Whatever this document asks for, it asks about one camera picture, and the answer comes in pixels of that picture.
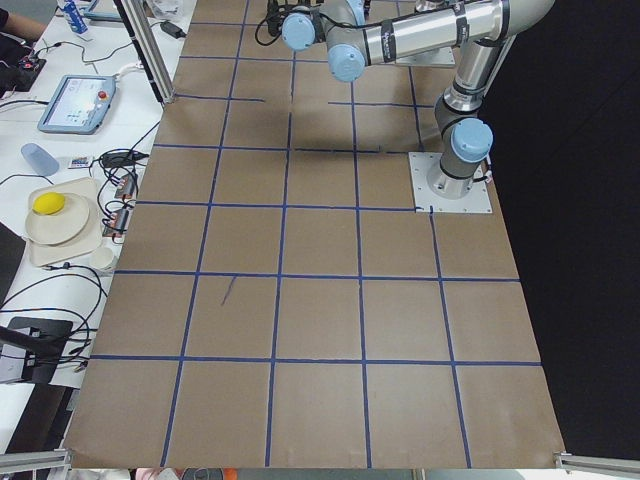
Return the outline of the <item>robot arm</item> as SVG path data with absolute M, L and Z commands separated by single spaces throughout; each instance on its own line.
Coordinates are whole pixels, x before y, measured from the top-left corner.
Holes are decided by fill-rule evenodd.
M 538 23 L 550 1 L 426 1 L 414 12 L 376 23 L 365 21 L 364 1 L 302 1 L 271 4 L 271 35 L 294 51 L 325 44 L 331 74 L 351 83 L 370 65 L 446 47 L 461 51 L 452 84 L 438 98 L 434 115 L 439 133 L 452 137 L 459 124 L 477 116 L 491 76 L 513 37 Z

